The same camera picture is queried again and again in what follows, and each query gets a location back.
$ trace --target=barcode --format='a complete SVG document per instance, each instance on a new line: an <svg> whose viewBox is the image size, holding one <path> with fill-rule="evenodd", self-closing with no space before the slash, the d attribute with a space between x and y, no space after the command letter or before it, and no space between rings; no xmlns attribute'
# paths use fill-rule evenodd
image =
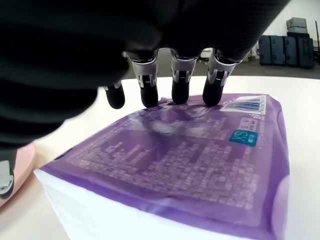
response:
<svg viewBox="0 0 320 240"><path fill-rule="evenodd" d="M266 95L239 97L234 102L224 105L220 111L265 115Z"/></svg>

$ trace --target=xs logo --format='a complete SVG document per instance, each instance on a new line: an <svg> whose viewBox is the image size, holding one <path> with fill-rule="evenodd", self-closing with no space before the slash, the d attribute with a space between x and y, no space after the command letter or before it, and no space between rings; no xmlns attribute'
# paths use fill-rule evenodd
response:
<svg viewBox="0 0 320 240"><path fill-rule="evenodd" d="M235 131L232 135L232 140L239 140L246 143L248 140L248 135L249 134L245 131Z"/></svg>
<svg viewBox="0 0 320 240"><path fill-rule="evenodd" d="M230 137L230 142L256 146L258 134L254 131L235 130Z"/></svg>

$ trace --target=purple plastic packaging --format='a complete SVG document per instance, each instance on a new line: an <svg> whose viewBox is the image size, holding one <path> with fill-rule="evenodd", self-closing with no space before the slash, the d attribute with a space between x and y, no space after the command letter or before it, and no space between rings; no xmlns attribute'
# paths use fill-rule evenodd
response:
<svg viewBox="0 0 320 240"><path fill-rule="evenodd" d="M289 159L281 105L261 94L224 94L220 104L162 98L41 170L183 224L283 240Z"/></svg>

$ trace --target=white table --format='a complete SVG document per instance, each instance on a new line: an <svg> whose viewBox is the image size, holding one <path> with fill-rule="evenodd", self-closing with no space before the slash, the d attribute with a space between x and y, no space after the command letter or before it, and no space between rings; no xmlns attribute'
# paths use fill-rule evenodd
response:
<svg viewBox="0 0 320 240"><path fill-rule="evenodd" d="M193 76L190 95L200 95L204 76ZM40 167L112 122L142 109L136 79L122 81L126 103L112 109L103 89L96 102L54 133L37 140ZM172 78L158 78L159 96L171 95ZM320 79L231 76L224 93L269 94L280 101L285 118L289 157L290 193L288 240L318 240L320 236ZM2 240L69 240L32 174L20 191L0 208Z"/></svg>

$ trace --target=gray bin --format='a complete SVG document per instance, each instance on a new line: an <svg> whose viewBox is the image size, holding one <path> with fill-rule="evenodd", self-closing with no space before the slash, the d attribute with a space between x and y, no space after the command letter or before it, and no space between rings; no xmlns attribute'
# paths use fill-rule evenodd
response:
<svg viewBox="0 0 320 240"><path fill-rule="evenodd" d="M313 68L314 44L311 38L298 37L298 65L303 68Z"/></svg>
<svg viewBox="0 0 320 240"><path fill-rule="evenodd" d="M286 21L286 27L288 29L293 27L307 28L307 21L305 18L293 17Z"/></svg>
<svg viewBox="0 0 320 240"><path fill-rule="evenodd" d="M285 52L285 63L290 66L298 65L297 58L297 42L293 36L285 36L284 40L284 52Z"/></svg>
<svg viewBox="0 0 320 240"><path fill-rule="evenodd" d="M293 26L293 27L288 28L288 32L307 34L308 29L305 27Z"/></svg>
<svg viewBox="0 0 320 240"><path fill-rule="evenodd" d="M285 65L284 38L282 36L270 36L271 61L275 65Z"/></svg>
<svg viewBox="0 0 320 240"><path fill-rule="evenodd" d="M271 64L271 43L270 36L261 36L259 39L259 58L260 64Z"/></svg>

